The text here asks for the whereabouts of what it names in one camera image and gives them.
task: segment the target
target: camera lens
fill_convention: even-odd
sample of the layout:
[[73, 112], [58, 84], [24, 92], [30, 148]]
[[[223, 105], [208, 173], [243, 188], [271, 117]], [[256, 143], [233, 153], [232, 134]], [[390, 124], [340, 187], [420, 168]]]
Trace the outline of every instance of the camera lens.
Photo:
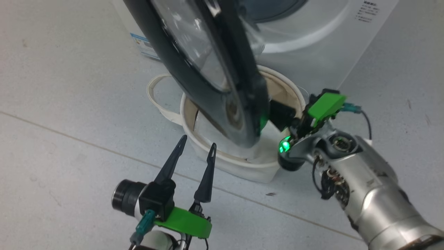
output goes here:
[[140, 192], [146, 186], [142, 182], [134, 182], [130, 180], [121, 181], [112, 196], [112, 207], [115, 210], [134, 216], [134, 208], [139, 198]]

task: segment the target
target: green light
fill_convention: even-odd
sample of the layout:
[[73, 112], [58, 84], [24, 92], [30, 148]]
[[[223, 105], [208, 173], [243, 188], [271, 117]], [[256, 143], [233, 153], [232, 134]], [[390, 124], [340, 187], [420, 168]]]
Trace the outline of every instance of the green light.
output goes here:
[[284, 147], [285, 152], [287, 152], [290, 149], [290, 143], [286, 141], [282, 143], [282, 146]]

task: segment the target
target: teal connector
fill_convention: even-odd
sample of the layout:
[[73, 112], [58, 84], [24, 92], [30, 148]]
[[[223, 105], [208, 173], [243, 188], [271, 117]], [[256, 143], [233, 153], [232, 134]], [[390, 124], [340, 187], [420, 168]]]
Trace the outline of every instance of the teal connector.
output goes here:
[[131, 235], [130, 242], [136, 246], [140, 245], [143, 237], [154, 227], [156, 213], [153, 210], [147, 210], [142, 219], [136, 226], [136, 231]]
[[354, 105], [353, 103], [344, 103], [344, 105], [341, 108], [341, 111], [344, 112], [353, 112], [355, 114], [360, 114], [362, 112], [361, 106]]

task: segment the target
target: basket handle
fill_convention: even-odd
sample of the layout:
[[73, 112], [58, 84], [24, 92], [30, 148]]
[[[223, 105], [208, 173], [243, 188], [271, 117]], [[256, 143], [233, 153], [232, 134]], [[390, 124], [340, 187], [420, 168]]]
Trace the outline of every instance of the basket handle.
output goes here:
[[162, 113], [162, 115], [174, 122], [175, 124], [181, 125], [182, 126], [182, 117], [180, 116], [180, 114], [175, 113], [173, 111], [167, 110], [166, 108], [162, 107], [159, 103], [156, 102], [156, 99], [154, 99], [154, 87], [160, 82], [160, 80], [162, 80], [165, 77], [172, 77], [170, 74], [162, 74], [162, 75], [158, 75], [156, 77], [154, 77], [147, 85], [147, 95], [148, 98], [150, 99], [150, 101], [154, 104], [154, 106], [157, 107], [157, 109], [159, 109], [160, 113]]

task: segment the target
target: washing machine door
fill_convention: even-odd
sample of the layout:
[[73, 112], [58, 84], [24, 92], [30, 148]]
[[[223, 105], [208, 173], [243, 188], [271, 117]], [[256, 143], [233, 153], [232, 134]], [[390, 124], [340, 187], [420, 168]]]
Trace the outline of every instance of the washing machine door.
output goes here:
[[124, 2], [207, 119], [234, 143], [253, 146], [268, 121], [268, 93], [233, 0]]

